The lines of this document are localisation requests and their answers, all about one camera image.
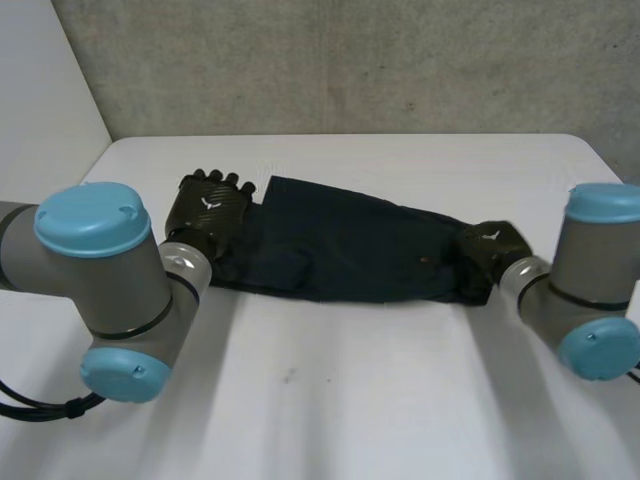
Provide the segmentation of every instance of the white wall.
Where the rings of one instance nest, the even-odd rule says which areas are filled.
[[[0,199],[78,183],[111,143],[48,0],[0,0]]]

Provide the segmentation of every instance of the black ring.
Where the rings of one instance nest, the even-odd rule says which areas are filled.
[[[548,278],[548,277],[549,277],[548,273],[542,274],[539,277],[536,277],[533,280],[531,280],[529,283],[527,283],[524,286],[522,290],[520,290],[520,294],[518,295],[518,315],[520,315],[520,305],[522,304],[522,300],[524,299],[524,296],[527,294],[527,292],[531,289],[531,287],[533,287],[540,280],[544,280],[545,278]]]
[[[551,290],[552,293],[562,298],[563,300],[566,300],[569,303],[573,303],[574,305],[578,305],[580,307],[591,308],[593,310],[600,310],[602,312],[619,312],[620,310],[626,310],[627,308],[629,308],[629,303],[630,303],[630,302],[620,302],[620,303],[590,302],[588,300],[574,297],[569,293],[563,292],[551,282],[549,282],[549,290]]]
[[[11,212],[9,212],[9,214],[2,219],[2,221],[0,222],[0,252],[2,252],[2,240],[4,239],[4,235],[5,233],[7,233],[11,222],[13,222],[22,212],[33,206],[34,205],[32,204],[20,205],[19,207],[16,207]],[[11,280],[9,280],[7,275],[4,273],[4,270],[2,269],[2,257],[0,256],[0,289],[3,289],[2,287],[4,287],[4,290],[12,290],[14,292],[22,291],[13,283],[11,283]]]
[[[162,320],[165,319],[167,315],[169,315],[171,307],[173,307],[173,295],[169,297],[169,303],[167,303],[167,306],[164,307],[164,309],[158,314],[158,316],[151,320],[149,323],[145,323],[141,327],[134,328],[133,330],[129,330],[127,332],[119,333],[101,333],[91,329],[89,329],[89,331],[93,334],[94,337],[101,338],[103,340],[125,340],[127,338],[135,337],[136,335],[141,335],[145,332],[148,332],[153,327],[158,325]]]
[[[171,280],[175,280],[184,288],[189,290],[191,292],[191,295],[193,295],[193,298],[195,298],[196,303],[200,305],[200,295],[198,295],[198,291],[196,290],[196,287],[191,285],[187,280],[185,280],[183,277],[181,277],[177,273],[173,273],[173,272],[165,272],[165,273],[167,274],[167,277],[169,277]]]

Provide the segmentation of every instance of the white table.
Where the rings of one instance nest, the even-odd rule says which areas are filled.
[[[467,222],[551,259],[568,190],[617,181],[564,135],[136,138],[87,176],[136,188],[157,238],[198,167],[279,174]],[[89,336],[66,300],[0,295],[0,378],[65,401]],[[211,289],[163,395],[76,421],[0,421],[2,480],[640,478],[640,387],[579,381],[510,313],[318,305]]]

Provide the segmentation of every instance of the fabric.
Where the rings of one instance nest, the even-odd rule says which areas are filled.
[[[272,177],[214,263],[212,285],[311,301],[486,303],[453,239],[467,224],[311,182]]]

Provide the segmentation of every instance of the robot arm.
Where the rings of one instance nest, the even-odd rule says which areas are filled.
[[[625,318],[640,278],[640,188],[572,190],[553,265],[507,222],[473,226],[459,244],[579,377],[611,380],[640,362],[640,332]]]
[[[80,369],[87,387],[152,400],[209,285],[207,255],[224,252],[251,202],[255,187],[237,181],[217,171],[185,177],[160,246],[125,185],[80,185],[40,206],[0,202],[0,289],[73,300],[93,336]]]

